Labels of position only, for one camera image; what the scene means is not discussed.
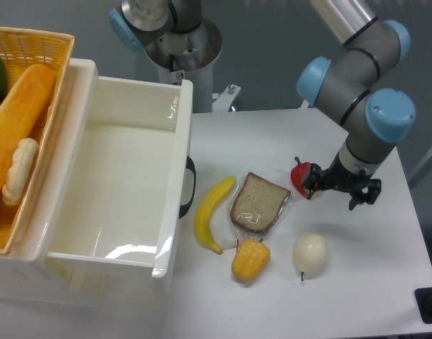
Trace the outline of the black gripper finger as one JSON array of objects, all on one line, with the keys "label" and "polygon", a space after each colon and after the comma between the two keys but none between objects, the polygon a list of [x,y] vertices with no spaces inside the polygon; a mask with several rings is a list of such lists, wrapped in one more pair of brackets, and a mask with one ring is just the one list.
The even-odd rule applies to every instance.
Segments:
[{"label": "black gripper finger", "polygon": [[301,188],[305,191],[306,199],[311,200],[315,192],[320,191],[320,182],[323,178],[324,170],[316,163],[311,163],[301,178]]},{"label": "black gripper finger", "polygon": [[369,179],[365,183],[360,183],[349,191],[351,200],[349,201],[349,210],[353,210],[358,205],[367,203],[373,205],[381,193],[381,180]]}]

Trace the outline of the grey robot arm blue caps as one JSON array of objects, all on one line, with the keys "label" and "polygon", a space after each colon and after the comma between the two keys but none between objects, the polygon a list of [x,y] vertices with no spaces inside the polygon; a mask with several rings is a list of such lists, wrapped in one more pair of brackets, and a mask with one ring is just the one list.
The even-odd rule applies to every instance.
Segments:
[{"label": "grey robot arm blue caps", "polygon": [[[335,190],[350,195],[350,206],[375,203],[381,182],[374,177],[414,123],[416,109],[403,92],[371,87],[408,53],[407,29],[381,21],[364,1],[313,1],[312,7],[342,43],[338,61],[318,57],[302,71],[298,94],[347,131],[327,169],[299,164],[293,184],[306,198]],[[212,67],[222,50],[218,28],[203,17],[199,1],[122,1],[109,22],[130,50],[145,50],[163,83],[193,81],[196,107],[212,101]]]}]

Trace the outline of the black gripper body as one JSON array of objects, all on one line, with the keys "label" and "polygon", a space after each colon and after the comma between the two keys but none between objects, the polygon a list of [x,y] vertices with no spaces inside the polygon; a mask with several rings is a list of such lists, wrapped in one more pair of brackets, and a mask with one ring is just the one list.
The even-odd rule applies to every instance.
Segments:
[{"label": "black gripper body", "polygon": [[332,164],[324,172],[321,189],[323,191],[332,189],[349,193],[351,189],[360,183],[365,183],[371,179],[371,176],[372,174],[368,168],[363,165],[360,167],[354,165],[345,167],[340,159],[340,154],[337,154]]}]

